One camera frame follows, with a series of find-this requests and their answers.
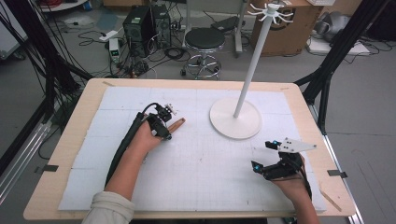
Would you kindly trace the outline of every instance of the round white base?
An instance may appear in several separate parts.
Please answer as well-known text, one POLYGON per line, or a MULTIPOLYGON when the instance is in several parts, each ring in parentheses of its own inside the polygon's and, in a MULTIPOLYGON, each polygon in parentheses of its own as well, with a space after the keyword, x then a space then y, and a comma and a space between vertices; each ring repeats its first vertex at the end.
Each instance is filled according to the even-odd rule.
POLYGON ((256 107, 245 101, 242 104, 238 118, 233 114, 238 99, 221 99, 210 109, 210 121, 215 129, 234 139, 247 139, 254 136, 262 127, 262 116, 256 107))

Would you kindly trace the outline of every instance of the round stool seat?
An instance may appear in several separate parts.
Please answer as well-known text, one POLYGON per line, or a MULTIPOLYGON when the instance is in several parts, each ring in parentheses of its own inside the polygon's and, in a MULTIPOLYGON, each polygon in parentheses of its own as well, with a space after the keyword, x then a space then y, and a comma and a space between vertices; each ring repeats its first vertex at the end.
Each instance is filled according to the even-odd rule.
POLYGON ((197 50, 218 49, 224 44, 224 34, 213 28, 190 30, 185 36, 186 43, 197 50))

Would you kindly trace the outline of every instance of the power strip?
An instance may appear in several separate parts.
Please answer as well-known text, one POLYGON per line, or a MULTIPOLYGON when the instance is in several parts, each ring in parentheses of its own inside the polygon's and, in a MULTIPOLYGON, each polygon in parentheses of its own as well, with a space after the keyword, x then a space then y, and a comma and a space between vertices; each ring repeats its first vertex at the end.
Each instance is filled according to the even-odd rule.
POLYGON ((107 41, 110 37, 116 35, 117 33, 118 33, 117 31, 110 31, 106 34, 106 36, 101 36, 99 37, 99 39, 102 41, 107 41))

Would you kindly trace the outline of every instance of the sleeve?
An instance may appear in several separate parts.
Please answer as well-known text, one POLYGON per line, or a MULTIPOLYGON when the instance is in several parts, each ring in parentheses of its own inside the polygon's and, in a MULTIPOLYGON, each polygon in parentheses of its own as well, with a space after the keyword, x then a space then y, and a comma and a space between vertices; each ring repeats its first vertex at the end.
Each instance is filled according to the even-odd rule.
POLYGON ((82 224, 128 224, 134 215, 134 204, 114 192, 102 191, 93 196, 91 210, 82 224))

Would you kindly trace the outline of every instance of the black stool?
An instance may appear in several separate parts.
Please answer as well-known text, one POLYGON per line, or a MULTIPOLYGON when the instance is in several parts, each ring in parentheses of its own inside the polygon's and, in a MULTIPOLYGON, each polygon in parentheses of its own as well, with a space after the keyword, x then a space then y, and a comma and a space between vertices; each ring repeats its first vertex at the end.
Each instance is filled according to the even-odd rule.
POLYGON ((219 80, 221 63, 208 53, 222 49, 225 43, 224 34, 213 28, 196 28, 187 32, 185 43, 188 49, 201 54, 192 56, 184 65, 181 74, 185 75, 187 71, 195 75, 195 79, 216 77, 219 80))

